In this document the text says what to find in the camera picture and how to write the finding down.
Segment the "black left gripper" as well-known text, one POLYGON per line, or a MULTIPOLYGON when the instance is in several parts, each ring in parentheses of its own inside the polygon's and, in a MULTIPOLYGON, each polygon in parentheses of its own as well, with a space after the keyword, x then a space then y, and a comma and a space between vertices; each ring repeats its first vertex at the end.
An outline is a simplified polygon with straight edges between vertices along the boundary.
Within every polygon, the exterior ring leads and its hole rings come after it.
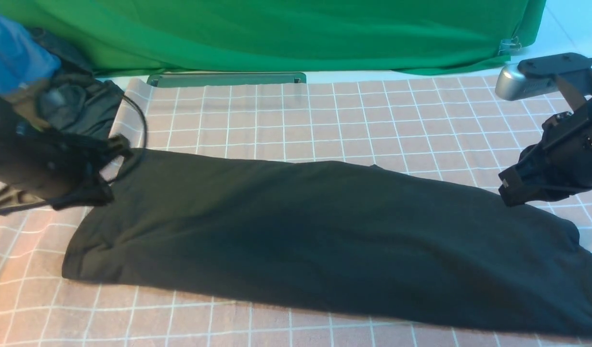
POLYGON ((16 128, 0 135, 0 210, 105 206, 114 196, 102 169, 131 156, 129 140, 121 134, 97 140, 16 128))

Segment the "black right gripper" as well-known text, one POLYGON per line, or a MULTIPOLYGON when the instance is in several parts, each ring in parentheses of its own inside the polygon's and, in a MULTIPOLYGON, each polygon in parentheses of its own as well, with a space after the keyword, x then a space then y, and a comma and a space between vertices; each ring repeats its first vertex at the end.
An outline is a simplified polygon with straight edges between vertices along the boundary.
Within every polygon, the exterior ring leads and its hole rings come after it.
POLYGON ((556 202, 592 190, 592 98, 573 112, 549 117, 542 129, 540 142, 499 174, 507 206, 556 202))

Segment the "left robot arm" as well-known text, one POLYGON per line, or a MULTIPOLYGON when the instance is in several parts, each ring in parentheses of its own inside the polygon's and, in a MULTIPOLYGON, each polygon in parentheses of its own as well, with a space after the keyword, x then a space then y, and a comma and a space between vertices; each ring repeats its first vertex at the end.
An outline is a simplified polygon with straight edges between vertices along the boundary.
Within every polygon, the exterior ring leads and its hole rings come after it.
POLYGON ((0 97, 0 215, 44 206, 106 206, 114 195, 101 171, 130 155, 122 135, 97 140, 41 128, 0 97))

